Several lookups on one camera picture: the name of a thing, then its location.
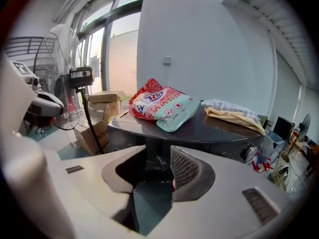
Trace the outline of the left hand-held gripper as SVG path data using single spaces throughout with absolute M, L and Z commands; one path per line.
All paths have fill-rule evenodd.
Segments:
M 29 113 L 40 117 L 57 117 L 63 114 L 64 104 L 53 94 L 42 90 L 38 76 L 21 62 L 11 60 L 11 64 L 16 73 L 36 94 L 29 106 Z

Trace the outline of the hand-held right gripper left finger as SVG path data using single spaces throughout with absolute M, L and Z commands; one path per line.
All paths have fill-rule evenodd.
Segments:
M 115 169 L 145 146 L 62 161 L 57 152 L 45 150 L 47 169 L 66 211 L 76 239 L 142 239 L 122 225 L 129 213 L 133 186 Z

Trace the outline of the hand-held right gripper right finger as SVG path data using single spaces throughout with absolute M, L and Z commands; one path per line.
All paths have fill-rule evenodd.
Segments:
M 288 224 L 287 193 L 247 165 L 171 146 L 176 190 L 151 239 L 269 239 Z

